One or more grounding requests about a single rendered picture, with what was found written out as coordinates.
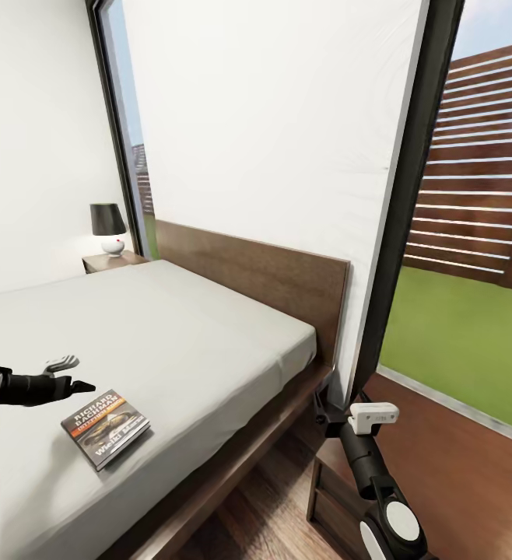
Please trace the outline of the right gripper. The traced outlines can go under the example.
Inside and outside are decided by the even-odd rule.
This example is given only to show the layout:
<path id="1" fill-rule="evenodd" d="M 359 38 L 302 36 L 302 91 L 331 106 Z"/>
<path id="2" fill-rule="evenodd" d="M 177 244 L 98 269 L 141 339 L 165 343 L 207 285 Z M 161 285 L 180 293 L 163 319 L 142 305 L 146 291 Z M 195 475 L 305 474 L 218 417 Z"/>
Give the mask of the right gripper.
<path id="1" fill-rule="evenodd" d="M 358 388 L 358 395 L 360 395 L 363 403 L 373 403 L 370 397 L 363 391 L 363 388 Z M 320 425 L 324 424 L 324 437 L 340 438 L 342 441 L 350 467 L 356 460 L 362 459 L 362 457 L 383 457 L 374 438 L 378 434 L 381 424 L 373 424 L 371 426 L 371 434 L 355 434 L 348 420 L 353 415 L 326 413 L 317 389 L 314 390 L 314 411 L 315 422 Z"/>

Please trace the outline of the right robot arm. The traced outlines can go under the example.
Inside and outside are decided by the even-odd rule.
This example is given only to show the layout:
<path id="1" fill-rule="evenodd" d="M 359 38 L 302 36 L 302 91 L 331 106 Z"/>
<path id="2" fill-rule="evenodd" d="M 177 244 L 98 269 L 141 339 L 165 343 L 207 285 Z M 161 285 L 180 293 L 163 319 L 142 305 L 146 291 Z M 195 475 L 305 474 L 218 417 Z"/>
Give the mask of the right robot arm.
<path id="1" fill-rule="evenodd" d="M 325 412 L 315 389 L 315 422 L 324 424 L 325 438 L 342 441 L 359 495 L 378 501 L 367 509 L 360 521 L 363 541 L 372 560 L 419 560 L 428 552 L 426 535 L 402 490 L 389 474 L 374 438 L 382 423 L 398 420 L 400 411 L 389 402 L 373 403 L 363 388 L 358 388 L 358 395 L 363 403 L 352 404 L 351 415 L 335 415 Z"/>

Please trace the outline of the hardback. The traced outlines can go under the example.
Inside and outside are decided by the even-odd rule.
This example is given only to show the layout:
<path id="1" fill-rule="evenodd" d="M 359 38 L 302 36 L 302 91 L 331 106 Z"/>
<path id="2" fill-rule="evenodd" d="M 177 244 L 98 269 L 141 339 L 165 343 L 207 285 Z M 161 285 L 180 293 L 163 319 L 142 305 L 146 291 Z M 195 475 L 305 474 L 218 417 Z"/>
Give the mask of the hardback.
<path id="1" fill-rule="evenodd" d="M 82 455 L 101 472 L 151 425 L 113 388 L 61 422 Z"/>

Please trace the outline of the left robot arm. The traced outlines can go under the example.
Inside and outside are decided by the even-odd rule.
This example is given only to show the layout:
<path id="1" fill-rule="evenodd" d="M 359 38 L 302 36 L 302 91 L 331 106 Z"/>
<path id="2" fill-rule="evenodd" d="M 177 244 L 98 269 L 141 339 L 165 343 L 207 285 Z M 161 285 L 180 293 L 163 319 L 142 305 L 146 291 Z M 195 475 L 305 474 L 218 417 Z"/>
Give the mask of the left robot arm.
<path id="1" fill-rule="evenodd" d="M 75 355 L 57 356 L 44 360 L 32 376 L 16 375 L 11 368 L 0 366 L 0 404 L 36 407 L 72 394 L 96 391 L 92 384 L 77 380 L 71 385 L 71 376 L 56 377 L 54 374 L 78 364 L 80 361 Z"/>

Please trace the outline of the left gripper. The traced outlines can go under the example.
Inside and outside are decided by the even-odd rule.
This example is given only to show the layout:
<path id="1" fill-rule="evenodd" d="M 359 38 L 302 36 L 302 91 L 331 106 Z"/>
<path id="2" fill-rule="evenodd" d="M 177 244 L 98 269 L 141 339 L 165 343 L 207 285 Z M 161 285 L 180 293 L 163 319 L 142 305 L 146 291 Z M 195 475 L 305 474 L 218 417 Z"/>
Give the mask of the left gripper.
<path id="1" fill-rule="evenodd" d="M 71 397 L 72 394 L 93 392 L 96 387 L 84 381 L 77 380 L 72 383 L 71 376 L 56 378 L 43 376 L 28 376 L 29 386 L 26 393 L 15 404 L 22 404 L 23 407 L 36 407 L 37 405 L 49 404 L 50 402 L 60 401 Z"/>

